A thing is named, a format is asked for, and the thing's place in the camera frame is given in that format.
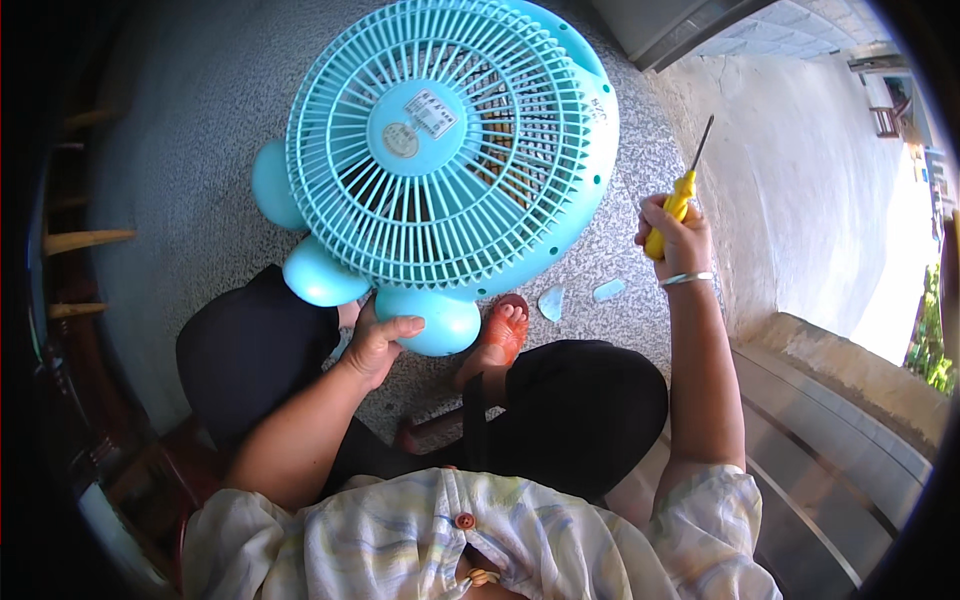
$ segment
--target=granite floor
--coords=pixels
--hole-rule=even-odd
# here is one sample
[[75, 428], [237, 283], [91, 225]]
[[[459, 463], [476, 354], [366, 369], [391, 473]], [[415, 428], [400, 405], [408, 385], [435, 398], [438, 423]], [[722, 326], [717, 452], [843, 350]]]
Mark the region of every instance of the granite floor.
[[[253, 203], [256, 151], [281, 137], [300, 78], [326, 44], [382, 5], [376, 0], [172, 0], [139, 5], [114, 52], [99, 103], [123, 117], [97, 132], [92, 228], [135, 228], [136, 239], [93, 250], [110, 305], [104, 323], [132, 392], [160, 434], [190, 413], [174, 343], [206, 302], [281, 264], [299, 234]], [[669, 376], [669, 322], [652, 265], [633, 245], [646, 195], [683, 172], [669, 122], [644, 76], [589, 7], [543, 2], [593, 44], [620, 104], [620, 146], [607, 195], [576, 245], [519, 288], [531, 305], [566, 287], [557, 323], [533, 315], [527, 347], [603, 339], [647, 355]], [[594, 287], [627, 284], [598, 303]], [[403, 415], [456, 404], [449, 380], [462, 357], [404, 353], [358, 416], [391, 439]]]

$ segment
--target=bracelet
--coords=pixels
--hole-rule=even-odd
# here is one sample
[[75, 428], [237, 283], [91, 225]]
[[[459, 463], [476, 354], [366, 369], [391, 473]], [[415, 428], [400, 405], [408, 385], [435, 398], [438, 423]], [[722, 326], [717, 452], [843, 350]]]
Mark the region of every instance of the bracelet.
[[657, 282], [660, 287], [666, 287], [675, 283], [687, 283], [688, 281], [711, 281], [713, 273], [681, 273]]

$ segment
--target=black pants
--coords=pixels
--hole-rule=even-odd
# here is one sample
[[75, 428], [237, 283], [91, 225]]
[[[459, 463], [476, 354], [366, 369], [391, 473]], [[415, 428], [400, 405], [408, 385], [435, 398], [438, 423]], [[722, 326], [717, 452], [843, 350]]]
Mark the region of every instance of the black pants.
[[[300, 300], [279, 267], [201, 309], [180, 332], [187, 400], [214, 442], [236, 447], [277, 406], [314, 381], [340, 341], [335, 308]], [[596, 500], [646, 454], [667, 414], [654, 365], [606, 342], [563, 340], [520, 354], [507, 372], [509, 408], [484, 420], [480, 376], [464, 392], [464, 437], [417, 456], [384, 444], [354, 418], [323, 496], [351, 476], [385, 479], [454, 465], [531, 479]]]

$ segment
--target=woman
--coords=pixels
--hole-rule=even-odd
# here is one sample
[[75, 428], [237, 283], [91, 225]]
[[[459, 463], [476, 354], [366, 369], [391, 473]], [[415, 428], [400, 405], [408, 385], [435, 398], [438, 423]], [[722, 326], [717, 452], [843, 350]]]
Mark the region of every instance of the woman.
[[[279, 269], [205, 307], [178, 339], [184, 390], [221, 446], [225, 481], [190, 519], [187, 597], [780, 597], [753, 561], [760, 494], [744, 473], [739, 390], [708, 280], [707, 222], [644, 201], [636, 243], [665, 239], [671, 450], [644, 534], [591, 505], [657, 439], [667, 392], [636, 352], [560, 341], [517, 355], [525, 302], [494, 308], [455, 378], [464, 437], [417, 456], [353, 412], [379, 386], [419, 317], [377, 323], [371, 303], [322, 309]], [[341, 360], [317, 377], [339, 325]], [[483, 412], [505, 412], [486, 423]]]

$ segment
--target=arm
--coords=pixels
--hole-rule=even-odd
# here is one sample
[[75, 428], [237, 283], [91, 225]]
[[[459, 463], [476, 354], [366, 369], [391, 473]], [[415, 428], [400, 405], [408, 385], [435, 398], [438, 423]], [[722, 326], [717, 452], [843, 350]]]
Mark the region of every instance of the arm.
[[396, 339], [422, 330], [420, 317], [378, 323], [372, 298], [368, 300], [340, 361], [253, 430], [224, 485], [260, 492], [291, 511], [312, 504], [326, 483], [353, 412], [383, 383], [399, 355]]
[[[664, 196], [643, 203], [636, 242], [643, 244], [651, 226], [663, 233], [663, 261], [657, 277], [711, 269], [709, 225], [696, 207], [679, 223], [661, 208]], [[670, 459], [654, 500], [706, 465], [746, 469], [743, 409], [733, 369], [730, 342], [720, 304], [708, 281], [667, 286], [672, 344], [670, 388]]]

